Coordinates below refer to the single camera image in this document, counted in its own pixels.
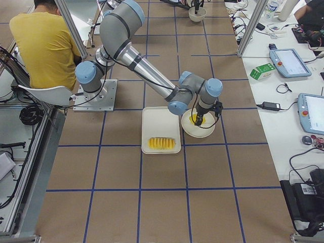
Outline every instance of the sticker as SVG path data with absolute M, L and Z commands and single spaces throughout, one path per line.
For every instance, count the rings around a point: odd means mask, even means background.
M 315 194 L 317 194 L 315 187 L 311 187 L 311 186 L 309 186 L 307 184 L 301 184 L 301 187 L 302 187 L 303 193 L 305 195 L 315 195 Z

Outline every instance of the man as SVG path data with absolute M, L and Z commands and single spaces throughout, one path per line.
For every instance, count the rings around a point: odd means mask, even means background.
M 319 31 L 324 27 L 324 0 L 312 0 L 295 13 L 303 30 Z
M 14 17 L 10 30 L 36 89 L 66 86 L 73 89 L 80 53 L 54 0 L 34 0 L 33 13 Z

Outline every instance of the white paper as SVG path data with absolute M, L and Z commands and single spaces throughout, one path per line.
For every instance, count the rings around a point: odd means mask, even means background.
M 0 180 L 5 177 L 5 175 L 15 167 L 15 163 L 8 156 L 7 153 L 3 153 L 0 155 Z

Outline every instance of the white tray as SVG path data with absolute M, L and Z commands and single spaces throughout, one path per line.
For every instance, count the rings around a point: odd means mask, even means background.
M 173 149 L 151 149 L 150 138 L 173 138 Z M 142 151 L 143 153 L 178 153 L 181 150 L 179 117 L 169 112 L 165 106 L 145 107 L 142 113 Z

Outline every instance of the white plate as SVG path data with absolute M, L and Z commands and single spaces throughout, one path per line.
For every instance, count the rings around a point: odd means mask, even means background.
M 196 109 L 194 108 L 192 111 L 192 114 L 197 114 Z M 204 129 L 204 128 L 200 128 L 198 126 L 195 126 L 191 121 L 190 121 L 190 117 L 191 117 L 191 109 L 187 110 L 181 118 L 181 125 L 183 130 L 189 134 L 192 137 L 195 138 L 204 138 L 209 136 L 215 129 L 215 126 L 212 126 L 211 128 L 208 129 Z M 204 115 L 205 118 L 205 123 L 201 125 L 201 127 L 210 127 L 212 124 L 214 124 L 215 119 L 213 117 L 212 114 L 210 114 L 209 112 L 207 114 Z
M 150 138 L 173 138 L 173 149 L 151 149 Z M 143 153 L 178 153 L 181 150 L 179 117 L 169 112 L 165 106 L 145 107 L 142 112 L 142 151 Z

